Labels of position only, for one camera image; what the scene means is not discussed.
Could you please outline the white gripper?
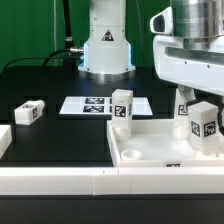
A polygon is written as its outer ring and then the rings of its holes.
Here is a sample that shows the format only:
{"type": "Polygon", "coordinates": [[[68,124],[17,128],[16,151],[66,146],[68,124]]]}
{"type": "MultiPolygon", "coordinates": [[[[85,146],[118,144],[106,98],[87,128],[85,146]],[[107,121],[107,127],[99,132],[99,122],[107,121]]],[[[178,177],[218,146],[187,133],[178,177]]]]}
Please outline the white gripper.
{"type": "Polygon", "coordinates": [[[196,99],[194,89],[224,96],[224,36],[214,38],[208,51],[187,50],[182,40],[157,35],[154,64],[160,79],[179,84],[185,103],[196,99]]]}

